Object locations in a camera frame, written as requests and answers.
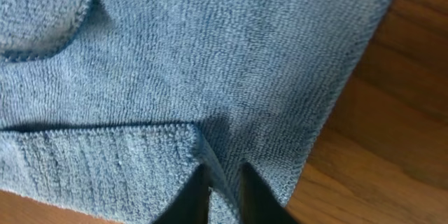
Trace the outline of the blue microfiber cloth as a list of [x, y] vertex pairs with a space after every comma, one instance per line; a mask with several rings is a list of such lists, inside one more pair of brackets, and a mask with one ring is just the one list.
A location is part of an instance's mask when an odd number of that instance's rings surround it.
[[391, 0], [1, 0], [1, 189], [152, 223], [195, 168], [285, 205]]

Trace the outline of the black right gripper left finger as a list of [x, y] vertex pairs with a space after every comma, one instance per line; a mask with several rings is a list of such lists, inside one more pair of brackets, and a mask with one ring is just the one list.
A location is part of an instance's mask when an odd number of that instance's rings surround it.
[[207, 224], [209, 219], [209, 169], [199, 165], [176, 199], [154, 224]]

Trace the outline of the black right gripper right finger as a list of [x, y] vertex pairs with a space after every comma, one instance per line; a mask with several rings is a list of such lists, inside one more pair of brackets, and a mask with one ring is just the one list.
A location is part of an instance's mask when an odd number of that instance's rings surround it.
[[299, 224], [248, 162], [241, 165], [240, 215], [244, 224]]

